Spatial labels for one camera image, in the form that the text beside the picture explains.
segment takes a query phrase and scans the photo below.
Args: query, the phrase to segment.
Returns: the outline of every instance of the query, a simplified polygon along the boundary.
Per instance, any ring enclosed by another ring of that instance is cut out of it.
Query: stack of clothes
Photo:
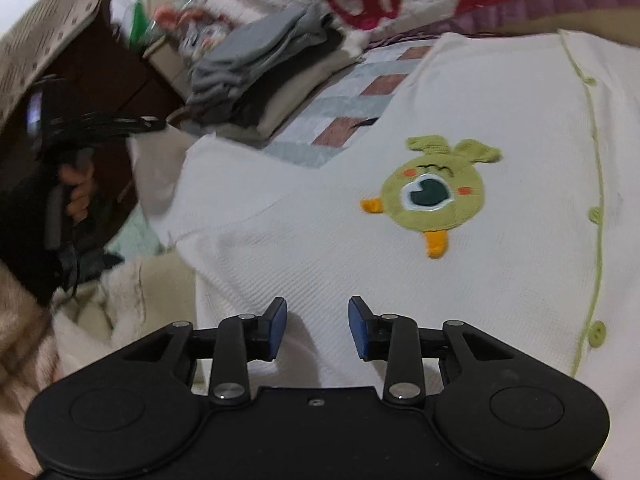
[[[233,30],[194,63],[187,105],[216,134],[265,140],[315,86],[354,63],[319,6],[290,6]]]

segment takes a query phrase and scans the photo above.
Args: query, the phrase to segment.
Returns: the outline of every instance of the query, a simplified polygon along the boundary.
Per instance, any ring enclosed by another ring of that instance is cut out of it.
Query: green button
[[[592,207],[591,209],[589,209],[589,220],[596,225],[600,224],[600,208],[599,207]]]
[[[594,322],[589,329],[589,345],[591,348],[599,348],[607,337],[607,327],[601,321]]]

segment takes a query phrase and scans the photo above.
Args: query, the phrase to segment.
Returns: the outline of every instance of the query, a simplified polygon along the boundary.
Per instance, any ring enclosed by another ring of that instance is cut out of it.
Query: bed
[[[250,21],[291,0],[199,1]],[[465,319],[594,388],[612,415],[595,470],[634,478],[639,378],[626,356],[638,352],[629,331],[640,245],[626,220],[636,200],[625,168],[640,155],[639,57],[597,36],[640,46],[639,2],[401,6],[408,16],[366,25],[360,62],[293,110],[261,152],[177,132],[135,142],[143,210],[196,269],[199,325],[284,295],[290,332],[278,364],[254,366],[254,386],[380,387],[380,371],[349,346],[350,295],[421,326]],[[535,33],[550,34],[496,38]],[[407,138],[429,134],[449,152],[469,137],[502,152],[476,164],[484,206],[450,231],[442,259],[415,231],[358,206],[404,168]],[[150,153],[174,168],[163,186],[145,177]],[[437,390],[431,365],[425,374]]]

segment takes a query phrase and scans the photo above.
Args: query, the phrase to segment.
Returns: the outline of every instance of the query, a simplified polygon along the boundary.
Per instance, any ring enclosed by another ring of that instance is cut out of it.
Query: person's hand
[[[71,216],[76,224],[87,216],[87,208],[94,193],[94,166],[89,163],[82,170],[76,170],[69,165],[60,167],[58,171],[60,182],[68,186],[75,186],[71,192],[71,202],[66,206],[66,214]]]

